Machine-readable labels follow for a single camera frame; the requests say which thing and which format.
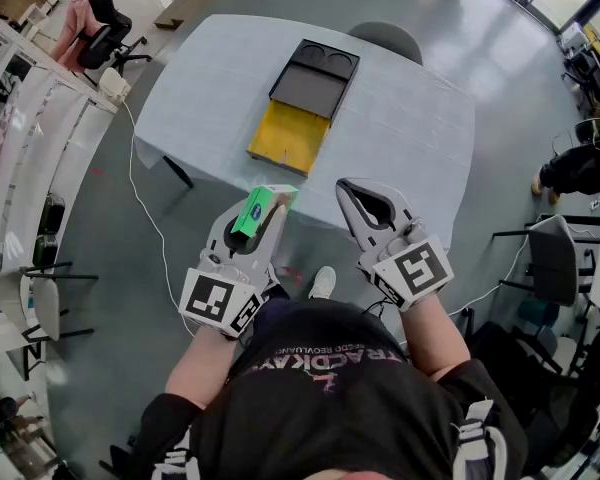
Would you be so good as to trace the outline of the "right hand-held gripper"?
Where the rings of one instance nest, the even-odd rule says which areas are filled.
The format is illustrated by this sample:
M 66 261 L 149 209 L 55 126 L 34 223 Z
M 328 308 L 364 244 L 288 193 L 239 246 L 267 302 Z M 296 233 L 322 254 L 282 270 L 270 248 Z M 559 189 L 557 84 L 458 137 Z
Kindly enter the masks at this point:
M 437 294 L 453 278 L 435 234 L 397 189 L 367 178 L 341 178 L 336 198 L 349 231 L 364 252 L 360 267 L 400 312 Z M 402 228 L 376 244 L 379 228 Z

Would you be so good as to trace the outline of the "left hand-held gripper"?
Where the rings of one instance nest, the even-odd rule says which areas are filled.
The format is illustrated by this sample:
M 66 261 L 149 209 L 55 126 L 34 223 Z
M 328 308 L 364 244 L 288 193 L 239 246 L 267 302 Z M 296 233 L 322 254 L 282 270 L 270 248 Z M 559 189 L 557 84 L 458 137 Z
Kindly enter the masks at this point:
M 213 223 L 198 266 L 187 271 L 179 303 L 182 316 L 227 338 L 240 337 L 264 304 L 286 219 L 286 206 L 277 204 L 250 239 L 233 231 L 246 202 L 235 203 Z M 247 255 L 236 252 L 246 244 Z

